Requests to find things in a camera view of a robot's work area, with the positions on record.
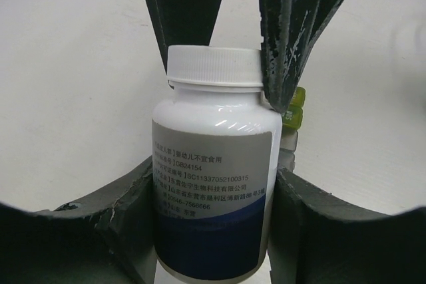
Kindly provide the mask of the multicolour weekly pill organizer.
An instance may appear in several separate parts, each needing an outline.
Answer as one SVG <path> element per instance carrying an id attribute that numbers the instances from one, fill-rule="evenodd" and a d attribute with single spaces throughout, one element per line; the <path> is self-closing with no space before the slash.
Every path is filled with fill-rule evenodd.
<path id="1" fill-rule="evenodd" d="M 290 105 L 282 114 L 282 137 L 280 141 L 280 152 L 278 162 L 280 166 L 290 172 L 294 171 L 296 166 L 296 148 L 298 145 L 298 130 L 303 121 L 303 110 L 306 100 L 306 90 L 297 87 L 292 97 Z"/>

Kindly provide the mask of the white blue pill bottle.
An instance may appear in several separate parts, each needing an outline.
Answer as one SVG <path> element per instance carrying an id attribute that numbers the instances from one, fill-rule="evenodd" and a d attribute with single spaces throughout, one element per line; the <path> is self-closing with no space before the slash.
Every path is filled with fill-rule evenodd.
<path id="1" fill-rule="evenodd" d="M 266 256 L 282 135 L 260 52 L 172 45 L 167 79 L 152 114 L 158 260 L 184 283 L 240 283 Z"/>

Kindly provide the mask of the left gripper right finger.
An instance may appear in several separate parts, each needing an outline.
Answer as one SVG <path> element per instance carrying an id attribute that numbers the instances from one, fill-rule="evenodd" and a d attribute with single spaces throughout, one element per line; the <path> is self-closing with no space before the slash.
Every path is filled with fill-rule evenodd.
<path id="1" fill-rule="evenodd" d="M 343 0 L 259 0 L 264 94 L 283 113 L 309 55 Z"/>

